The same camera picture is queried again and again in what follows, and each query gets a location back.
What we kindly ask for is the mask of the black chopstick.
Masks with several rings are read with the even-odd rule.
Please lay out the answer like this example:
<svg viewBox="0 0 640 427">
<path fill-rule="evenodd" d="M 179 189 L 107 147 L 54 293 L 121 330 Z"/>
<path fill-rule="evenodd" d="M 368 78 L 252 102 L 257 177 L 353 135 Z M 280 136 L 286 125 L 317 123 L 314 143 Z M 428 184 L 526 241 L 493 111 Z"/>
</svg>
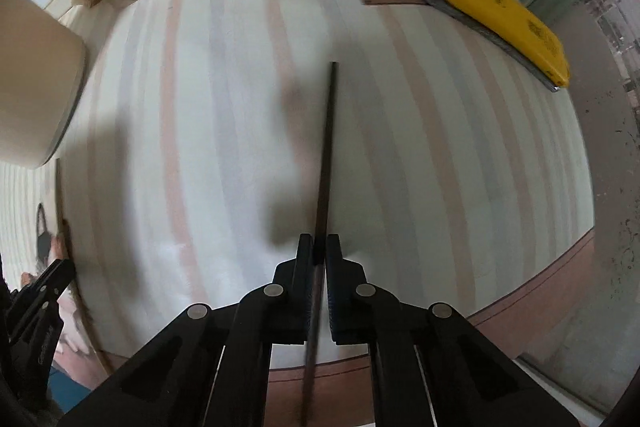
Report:
<svg viewBox="0 0 640 427">
<path fill-rule="evenodd" d="M 308 335 L 305 350 L 305 366 L 302 384 L 302 404 L 300 405 L 300 425 L 307 426 L 314 397 L 314 375 L 318 358 L 319 329 L 324 285 L 324 266 L 326 265 L 326 236 L 331 194 L 331 172 L 333 154 L 333 133 L 335 103 L 338 83 L 338 64 L 330 65 L 328 96 L 326 97 L 326 118 L 322 138 L 322 154 L 318 187 L 316 221 L 314 221 L 314 241 L 311 249 L 311 279 L 309 294 Z"/>
</svg>

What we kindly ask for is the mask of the dark brown chopstick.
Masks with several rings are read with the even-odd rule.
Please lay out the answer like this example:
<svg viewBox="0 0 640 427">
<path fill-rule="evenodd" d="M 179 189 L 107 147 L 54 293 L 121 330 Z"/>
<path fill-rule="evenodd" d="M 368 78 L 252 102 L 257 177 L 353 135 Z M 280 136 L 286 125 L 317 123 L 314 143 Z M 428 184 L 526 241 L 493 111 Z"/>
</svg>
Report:
<svg viewBox="0 0 640 427">
<path fill-rule="evenodd" d="M 62 180 L 62 166 L 61 161 L 56 158 L 54 161 L 54 200 L 56 209 L 56 220 L 58 220 L 58 233 L 62 235 L 62 251 L 65 259 L 74 263 L 74 250 L 73 250 L 73 237 L 70 224 L 64 217 L 64 197 L 63 197 L 63 180 Z M 92 317 L 89 309 L 86 306 L 84 298 L 82 298 L 80 287 L 78 285 L 78 274 L 74 275 L 72 283 L 70 283 L 70 295 L 74 300 L 77 309 L 77 320 L 79 321 L 79 327 L 84 334 L 84 338 L 91 348 L 92 353 L 96 357 L 103 369 L 106 376 L 111 376 L 114 373 L 114 366 L 104 355 L 98 338 L 96 338 L 96 331 L 93 327 Z"/>
</svg>

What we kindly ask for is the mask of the striped cat print table mat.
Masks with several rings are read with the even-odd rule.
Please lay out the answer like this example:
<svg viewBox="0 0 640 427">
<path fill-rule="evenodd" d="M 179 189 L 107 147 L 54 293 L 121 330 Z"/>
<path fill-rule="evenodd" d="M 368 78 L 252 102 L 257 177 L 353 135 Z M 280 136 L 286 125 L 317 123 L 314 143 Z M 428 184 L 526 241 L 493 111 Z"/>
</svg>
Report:
<svg viewBox="0 0 640 427">
<path fill-rule="evenodd" d="M 341 64 L 330 227 L 373 283 L 418 306 L 454 301 L 463 249 L 469 313 L 525 294 L 582 231 L 530 217 L 508 186 L 506 226 L 488 225 L 490 197 L 463 185 L 446 213 L 436 116 L 464 135 L 449 95 L 411 88 L 378 12 L 358 0 L 101 2 L 61 22 L 92 58 L 52 165 L 75 239 L 79 284 L 105 349 L 128 352 L 176 312 L 214 307 L 265 283 L 314 220 L 326 74 Z"/>
</svg>

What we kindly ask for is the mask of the yellow phone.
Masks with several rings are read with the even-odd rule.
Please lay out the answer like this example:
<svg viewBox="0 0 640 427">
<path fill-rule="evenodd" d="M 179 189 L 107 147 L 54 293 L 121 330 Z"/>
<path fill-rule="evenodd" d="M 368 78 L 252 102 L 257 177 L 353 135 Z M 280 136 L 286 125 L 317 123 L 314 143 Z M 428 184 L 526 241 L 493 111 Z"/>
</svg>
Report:
<svg viewBox="0 0 640 427">
<path fill-rule="evenodd" d="M 518 0 L 424 0 L 514 58 L 551 92 L 570 87 L 570 64 L 555 33 Z"/>
</svg>

